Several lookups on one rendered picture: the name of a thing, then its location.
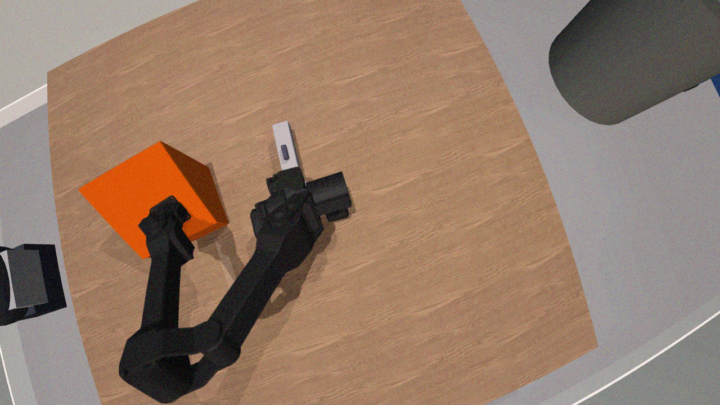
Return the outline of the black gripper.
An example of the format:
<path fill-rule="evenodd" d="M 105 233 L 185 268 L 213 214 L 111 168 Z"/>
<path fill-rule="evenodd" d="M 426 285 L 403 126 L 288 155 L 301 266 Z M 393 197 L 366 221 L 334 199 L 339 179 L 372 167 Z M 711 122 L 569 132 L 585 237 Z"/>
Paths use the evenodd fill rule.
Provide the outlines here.
<path fill-rule="evenodd" d="M 334 212 L 331 212 L 331 213 L 327 213 L 327 214 L 326 214 L 326 218 L 327 218 L 327 221 L 328 221 L 328 222 L 338 221 L 338 220 L 340 220 L 340 219 L 344 219 L 344 218 L 347 218 L 347 217 L 349 217 L 349 210 L 348 210 L 348 208 L 347 208 L 347 209 L 337 210 L 337 211 L 334 211 Z M 250 219 L 251 219 L 252 226 L 253 226 L 253 229 L 254 229 L 254 236 L 255 236 L 255 238 L 257 239 L 257 235 L 258 235 L 258 233 L 259 233 L 259 229 L 260 229 L 262 226 L 259 224 L 259 218 L 258 218 L 258 216 L 257 216 L 257 213 L 255 212 L 255 209 L 253 209 L 253 210 L 250 211 Z"/>

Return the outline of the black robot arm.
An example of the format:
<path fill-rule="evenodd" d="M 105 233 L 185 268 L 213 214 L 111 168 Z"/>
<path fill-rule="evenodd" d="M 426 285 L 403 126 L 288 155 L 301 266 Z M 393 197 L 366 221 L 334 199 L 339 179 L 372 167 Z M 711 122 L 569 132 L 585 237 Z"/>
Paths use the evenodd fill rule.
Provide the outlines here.
<path fill-rule="evenodd" d="M 137 225 L 146 235 L 151 270 L 141 328 L 126 341 L 119 361 L 119 377 L 127 384 L 172 403 L 234 364 L 278 283 L 313 250 L 324 229 L 321 216 L 352 207 L 342 171 L 305 186 L 296 166 L 267 178 L 267 186 L 271 195 L 255 203 L 262 227 L 254 255 L 208 321 L 194 327 L 178 328 L 181 267 L 195 251 L 182 229 L 191 215 L 170 195 Z M 200 352 L 201 360 L 190 365 L 190 356 Z"/>

